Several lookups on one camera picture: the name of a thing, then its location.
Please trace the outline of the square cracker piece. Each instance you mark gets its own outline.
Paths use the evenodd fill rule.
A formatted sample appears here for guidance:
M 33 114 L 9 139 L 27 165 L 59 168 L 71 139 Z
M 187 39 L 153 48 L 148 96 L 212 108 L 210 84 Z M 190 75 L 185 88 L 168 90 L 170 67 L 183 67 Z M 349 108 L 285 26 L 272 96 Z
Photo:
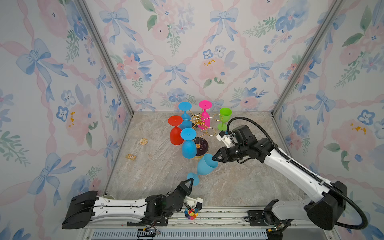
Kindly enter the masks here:
M 127 154 L 126 155 L 126 159 L 129 159 L 129 160 L 132 160 L 132 161 L 134 161 L 136 158 L 137 158 L 137 156 L 132 155 L 132 154 Z

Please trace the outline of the red wine glass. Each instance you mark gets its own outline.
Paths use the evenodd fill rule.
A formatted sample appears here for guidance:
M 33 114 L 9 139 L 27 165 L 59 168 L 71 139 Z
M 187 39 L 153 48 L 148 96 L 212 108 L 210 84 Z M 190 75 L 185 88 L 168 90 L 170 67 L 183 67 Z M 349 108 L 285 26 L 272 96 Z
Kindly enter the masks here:
M 170 132 L 170 141 L 173 145 L 178 146 L 184 142 L 184 139 L 181 137 L 181 128 L 179 125 L 183 122 L 183 118 L 181 116 L 171 116 L 168 119 L 168 123 L 173 126 Z

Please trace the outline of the frame post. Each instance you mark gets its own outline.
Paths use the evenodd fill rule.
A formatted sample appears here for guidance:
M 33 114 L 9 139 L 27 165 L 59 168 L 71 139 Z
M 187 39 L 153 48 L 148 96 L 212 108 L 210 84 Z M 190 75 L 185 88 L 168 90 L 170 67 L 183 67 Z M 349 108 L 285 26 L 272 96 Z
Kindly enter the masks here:
M 318 48 L 321 40 L 325 37 L 326 32 L 329 30 L 330 26 L 332 25 L 332 22 L 336 19 L 337 15 L 341 11 L 341 7 L 343 6 L 344 2 L 345 1 L 342 1 L 342 0 L 336 0 L 336 1 L 331 2 L 329 10 L 325 14 L 323 23 L 320 24 L 317 31 L 315 32 L 315 34 L 313 36 L 313 40 L 309 43 L 308 47 L 306 48 L 306 51 L 304 52 L 304 54 L 301 58 L 301 61 L 298 64 L 297 69 L 292 74 L 292 77 L 288 81 L 287 85 L 285 86 L 284 90 L 282 91 L 281 96 L 278 98 L 276 105 L 274 106 L 273 110 L 271 111 L 272 117 L 275 117 L 279 114 L 279 111 L 282 109 L 284 101 L 288 97 L 291 89 L 296 84 L 298 78 L 300 77 L 300 75 L 304 71 L 308 62 L 310 61 L 312 56 L 317 51 L 317 48 Z
M 108 54 L 108 51 L 102 40 L 102 36 L 95 24 L 95 21 L 89 11 L 86 1 L 75 0 L 74 2 L 80 12 L 80 15 L 84 18 L 85 25 L 89 29 L 91 37 L 94 39 L 95 46 L 98 49 L 99 54 L 101 55 L 102 61 L 106 65 L 106 68 L 112 78 L 113 83 L 117 87 L 118 93 L 122 97 L 122 101 L 125 107 L 128 109 L 129 115 L 132 117 L 134 115 L 134 111 L 132 109 L 131 104 L 129 103 L 129 99 L 127 97 L 127 94 L 125 93 L 124 86 L 117 75 L 117 71 L 113 67 L 112 60 Z

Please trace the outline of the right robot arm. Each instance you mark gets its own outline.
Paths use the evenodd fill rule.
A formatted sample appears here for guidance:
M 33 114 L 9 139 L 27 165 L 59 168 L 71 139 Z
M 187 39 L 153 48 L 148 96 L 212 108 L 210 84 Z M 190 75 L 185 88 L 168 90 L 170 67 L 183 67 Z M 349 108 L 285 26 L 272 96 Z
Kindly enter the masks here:
M 288 157 L 280 148 L 263 138 L 258 140 L 248 126 L 234 129 L 231 135 L 221 131 L 216 138 L 225 144 L 212 157 L 213 161 L 229 163 L 258 160 L 298 186 L 307 198 L 302 201 L 284 202 L 272 200 L 261 214 L 249 216 L 250 221 L 264 221 L 268 226 L 287 225 L 291 220 L 309 221 L 323 230 L 331 230 L 346 209 L 346 201 L 330 190 L 336 187 L 345 194 L 347 187 L 335 184 L 311 172 L 303 165 Z

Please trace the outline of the teal wine glass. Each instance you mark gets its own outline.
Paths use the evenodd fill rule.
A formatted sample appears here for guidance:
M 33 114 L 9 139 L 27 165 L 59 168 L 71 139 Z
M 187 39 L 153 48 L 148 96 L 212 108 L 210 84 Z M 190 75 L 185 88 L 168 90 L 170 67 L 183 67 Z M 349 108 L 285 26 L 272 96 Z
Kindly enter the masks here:
M 197 173 L 189 173 L 187 179 L 193 179 L 193 186 L 200 183 L 199 176 L 205 176 L 212 173 L 218 167 L 218 162 L 213 160 L 213 155 L 205 154 L 197 165 Z

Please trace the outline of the left frame post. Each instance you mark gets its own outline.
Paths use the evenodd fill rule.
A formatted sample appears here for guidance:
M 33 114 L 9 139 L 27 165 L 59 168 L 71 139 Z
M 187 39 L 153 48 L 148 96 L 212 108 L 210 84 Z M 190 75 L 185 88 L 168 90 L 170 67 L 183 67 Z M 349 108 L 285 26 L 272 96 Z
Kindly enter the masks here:
M 129 99 L 127 97 L 127 94 L 125 93 L 124 86 L 117 75 L 117 71 L 113 67 L 112 60 L 108 54 L 108 51 L 102 40 L 102 36 L 95 24 L 95 21 L 89 11 L 86 1 L 75 0 L 74 2 L 80 12 L 80 15 L 84 18 L 85 25 L 89 29 L 91 37 L 94 39 L 95 46 L 98 49 L 99 54 L 101 55 L 102 61 L 106 65 L 106 68 L 112 78 L 113 83 L 117 87 L 118 93 L 122 97 L 122 101 L 125 107 L 128 109 L 129 115 L 132 117 L 134 115 L 134 111 L 132 109 L 131 104 L 129 103 Z

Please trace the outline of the rainbow flower toy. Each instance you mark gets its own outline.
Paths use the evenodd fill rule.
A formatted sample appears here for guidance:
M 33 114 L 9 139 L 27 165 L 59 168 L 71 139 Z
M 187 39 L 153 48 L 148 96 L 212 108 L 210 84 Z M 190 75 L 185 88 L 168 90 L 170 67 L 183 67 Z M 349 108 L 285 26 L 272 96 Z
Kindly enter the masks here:
M 198 209 L 185 209 L 184 214 L 188 220 L 193 221 L 198 217 L 199 210 Z

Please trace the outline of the aluminium mounting rail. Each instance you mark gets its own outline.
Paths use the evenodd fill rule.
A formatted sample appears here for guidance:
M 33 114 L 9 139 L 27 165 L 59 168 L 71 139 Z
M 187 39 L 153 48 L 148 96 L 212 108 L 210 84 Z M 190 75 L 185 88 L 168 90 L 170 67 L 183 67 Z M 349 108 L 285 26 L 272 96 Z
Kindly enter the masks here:
M 261 221 L 246 221 L 248 211 L 257 215 L 261 207 L 203 207 L 196 220 L 175 213 L 169 220 L 152 224 L 149 230 L 122 222 L 91 224 L 80 231 L 79 240 L 339 240 L 336 230 L 292 221 L 283 232 L 272 232 Z

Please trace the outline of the round cracker piece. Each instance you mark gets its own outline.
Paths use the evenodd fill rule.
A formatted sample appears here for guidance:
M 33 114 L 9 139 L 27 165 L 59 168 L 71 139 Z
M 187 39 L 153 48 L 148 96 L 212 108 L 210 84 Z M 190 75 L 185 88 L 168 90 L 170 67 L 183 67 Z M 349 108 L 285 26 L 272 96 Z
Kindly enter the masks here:
M 148 139 L 142 138 L 142 139 L 140 139 L 139 143 L 140 143 L 140 145 L 144 146 L 148 143 Z

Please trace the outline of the pink wine glass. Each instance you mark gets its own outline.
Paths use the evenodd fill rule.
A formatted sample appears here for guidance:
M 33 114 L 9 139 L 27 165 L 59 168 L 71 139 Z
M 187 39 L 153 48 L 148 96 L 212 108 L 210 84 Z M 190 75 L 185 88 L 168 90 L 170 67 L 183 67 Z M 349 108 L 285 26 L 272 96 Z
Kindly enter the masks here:
M 211 126 L 211 118 L 207 110 L 211 109 L 213 104 L 210 101 L 204 100 L 199 103 L 199 107 L 203 110 L 201 113 L 202 123 L 199 125 L 201 130 L 205 130 Z

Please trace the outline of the front blue wine glass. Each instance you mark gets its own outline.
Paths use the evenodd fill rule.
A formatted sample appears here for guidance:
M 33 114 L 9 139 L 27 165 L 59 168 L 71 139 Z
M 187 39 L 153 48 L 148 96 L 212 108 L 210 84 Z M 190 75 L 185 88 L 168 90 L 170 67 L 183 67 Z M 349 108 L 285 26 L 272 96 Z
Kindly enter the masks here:
M 193 159 L 197 154 L 197 147 L 194 142 L 197 133 L 192 128 L 185 128 L 181 132 L 181 138 L 184 140 L 182 154 L 186 159 Z

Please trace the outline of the green wine glass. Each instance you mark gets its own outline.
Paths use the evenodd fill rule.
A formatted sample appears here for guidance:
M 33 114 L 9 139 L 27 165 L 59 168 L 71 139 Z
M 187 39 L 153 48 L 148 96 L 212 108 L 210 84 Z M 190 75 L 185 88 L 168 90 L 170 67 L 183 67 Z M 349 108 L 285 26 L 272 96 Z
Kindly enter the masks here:
M 227 122 L 232 116 L 232 110 L 230 108 L 221 108 L 220 109 L 220 123 L 218 124 L 218 130 L 226 131 Z

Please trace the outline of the blue wine glass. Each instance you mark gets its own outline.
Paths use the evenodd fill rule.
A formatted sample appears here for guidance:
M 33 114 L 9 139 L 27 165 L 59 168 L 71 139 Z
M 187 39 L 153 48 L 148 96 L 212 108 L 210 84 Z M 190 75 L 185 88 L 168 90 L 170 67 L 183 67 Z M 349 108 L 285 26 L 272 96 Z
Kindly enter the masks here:
M 183 122 L 180 124 L 180 128 L 182 130 L 185 128 L 191 128 L 192 127 L 192 119 L 191 119 L 191 116 L 188 114 L 188 111 L 190 111 L 191 108 L 192 108 L 192 105 L 189 102 L 182 102 L 179 104 L 180 111 L 184 112 L 181 115 Z
M 181 138 L 184 140 L 182 154 L 186 159 L 193 159 L 197 154 L 197 147 L 194 142 L 197 133 L 192 128 L 185 128 L 181 132 Z

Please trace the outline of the back blue wine glass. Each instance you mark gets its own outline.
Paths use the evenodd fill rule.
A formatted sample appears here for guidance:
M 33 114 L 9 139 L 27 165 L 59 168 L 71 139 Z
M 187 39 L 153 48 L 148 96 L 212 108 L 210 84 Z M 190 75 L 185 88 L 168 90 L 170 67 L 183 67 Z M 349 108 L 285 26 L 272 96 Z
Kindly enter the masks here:
M 189 102 L 182 102 L 179 104 L 180 111 L 184 112 L 181 115 L 183 122 L 180 124 L 180 128 L 182 130 L 185 128 L 191 128 L 192 127 L 192 119 L 191 119 L 191 116 L 188 114 L 188 111 L 190 111 L 191 108 L 192 108 L 192 105 Z

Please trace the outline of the right frame post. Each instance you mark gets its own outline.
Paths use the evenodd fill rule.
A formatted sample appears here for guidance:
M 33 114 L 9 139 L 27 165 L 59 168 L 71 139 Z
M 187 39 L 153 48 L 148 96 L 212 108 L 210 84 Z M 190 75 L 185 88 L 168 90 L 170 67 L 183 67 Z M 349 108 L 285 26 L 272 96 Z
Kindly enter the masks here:
M 330 26 L 332 25 L 332 22 L 336 19 L 337 15 L 341 11 L 341 7 L 343 6 L 344 2 L 345 1 L 342 1 L 342 0 L 336 0 L 336 1 L 331 2 L 329 10 L 325 14 L 323 23 L 320 24 L 317 31 L 315 32 L 315 34 L 313 36 L 313 40 L 309 43 L 308 47 L 306 48 L 306 51 L 304 52 L 304 54 L 301 58 L 301 61 L 298 64 L 297 69 L 292 74 L 292 77 L 288 81 L 287 85 L 285 86 L 284 90 L 282 91 L 281 96 L 278 98 L 276 105 L 274 106 L 273 110 L 271 111 L 272 117 L 275 117 L 279 114 L 279 111 L 282 109 L 284 101 L 288 97 L 291 89 L 296 84 L 298 78 L 300 77 L 300 75 L 304 71 L 308 62 L 310 61 L 312 56 L 317 51 L 317 48 L 318 48 L 321 40 L 325 37 L 326 32 L 329 30 Z

